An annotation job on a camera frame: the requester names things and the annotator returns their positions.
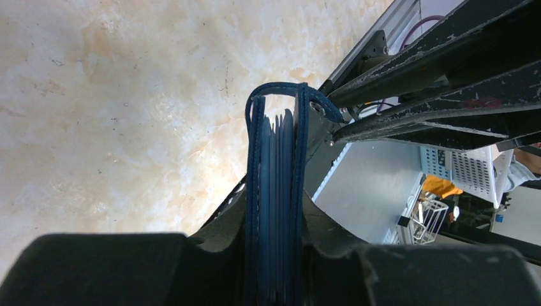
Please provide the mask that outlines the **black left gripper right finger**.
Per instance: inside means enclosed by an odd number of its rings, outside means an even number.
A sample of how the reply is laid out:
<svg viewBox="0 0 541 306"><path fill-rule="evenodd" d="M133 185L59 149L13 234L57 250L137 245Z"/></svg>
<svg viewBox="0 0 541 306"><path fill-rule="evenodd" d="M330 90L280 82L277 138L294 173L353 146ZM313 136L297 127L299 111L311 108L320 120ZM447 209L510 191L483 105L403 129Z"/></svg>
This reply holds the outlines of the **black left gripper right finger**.
<svg viewBox="0 0 541 306"><path fill-rule="evenodd" d="M306 305L539 305L540 278L504 245L376 245L303 198Z"/></svg>

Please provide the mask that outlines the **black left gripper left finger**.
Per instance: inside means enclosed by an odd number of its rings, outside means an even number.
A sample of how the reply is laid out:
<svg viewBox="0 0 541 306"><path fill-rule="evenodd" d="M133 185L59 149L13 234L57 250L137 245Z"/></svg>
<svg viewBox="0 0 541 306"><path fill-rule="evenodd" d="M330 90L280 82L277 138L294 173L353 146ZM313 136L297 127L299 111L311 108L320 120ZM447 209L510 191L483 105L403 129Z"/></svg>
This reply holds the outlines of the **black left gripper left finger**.
<svg viewBox="0 0 541 306"><path fill-rule="evenodd" d="M240 305L246 193L222 217L231 244L182 233L43 235L1 284L2 305Z"/></svg>

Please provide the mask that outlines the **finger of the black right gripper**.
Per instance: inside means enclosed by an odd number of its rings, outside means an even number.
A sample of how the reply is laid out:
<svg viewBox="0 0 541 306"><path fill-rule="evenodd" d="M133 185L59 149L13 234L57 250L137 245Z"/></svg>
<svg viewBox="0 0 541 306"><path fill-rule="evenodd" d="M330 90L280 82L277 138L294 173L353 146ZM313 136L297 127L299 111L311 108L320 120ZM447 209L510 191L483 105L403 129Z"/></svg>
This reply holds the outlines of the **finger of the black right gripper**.
<svg viewBox="0 0 541 306"><path fill-rule="evenodd" d="M337 130L334 143L394 140L458 152L540 142L540 61Z"/></svg>
<svg viewBox="0 0 541 306"><path fill-rule="evenodd" d="M446 76L451 88L540 59L530 31L540 1L463 1L419 39L329 95L338 107L420 91Z"/></svg>

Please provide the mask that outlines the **dark blue leather card holder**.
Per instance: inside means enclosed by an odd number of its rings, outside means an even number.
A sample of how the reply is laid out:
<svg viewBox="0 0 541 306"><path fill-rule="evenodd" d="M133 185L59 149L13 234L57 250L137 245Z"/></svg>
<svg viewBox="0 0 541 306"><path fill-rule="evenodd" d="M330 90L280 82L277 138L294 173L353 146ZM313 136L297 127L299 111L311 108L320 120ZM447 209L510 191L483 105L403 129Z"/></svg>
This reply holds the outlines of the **dark blue leather card holder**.
<svg viewBox="0 0 541 306"><path fill-rule="evenodd" d="M263 84L247 100L245 305L302 303L302 198L311 110L343 122L337 107L305 83Z"/></svg>

